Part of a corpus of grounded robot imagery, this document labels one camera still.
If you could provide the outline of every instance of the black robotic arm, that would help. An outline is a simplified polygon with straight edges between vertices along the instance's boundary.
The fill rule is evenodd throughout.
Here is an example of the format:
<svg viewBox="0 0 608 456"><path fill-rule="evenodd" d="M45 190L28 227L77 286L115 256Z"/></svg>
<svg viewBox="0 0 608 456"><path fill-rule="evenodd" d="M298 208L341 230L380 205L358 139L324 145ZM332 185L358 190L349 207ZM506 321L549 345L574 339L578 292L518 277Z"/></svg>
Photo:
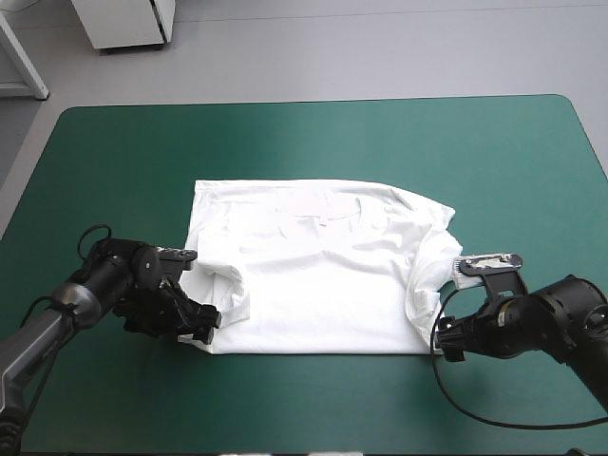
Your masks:
<svg viewBox="0 0 608 456"><path fill-rule="evenodd" d="M196 252L116 239L105 225L92 227L83 237L99 228L106 228L108 236L96 242L82 267L47 297L48 308L0 343L2 456L19 451L31 414L23 390L32 376L45 361L52 363L76 333L95 326L111 309L125 317L127 331L151 336L193 334L210 344L219 327L217 309L189 299L178 284Z"/></svg>
<svg viewBox="0 0 608 456"><path fill-rule="evenodd" d="M436 346L447 361L464 361L464 352L512 358L544 351L572 368L608 411L606 296L574 275L529 293L519 274L522 265L515 254L459 258L453 272L457 289L484 286L487 298L469 316L442 317Z"/></svg>

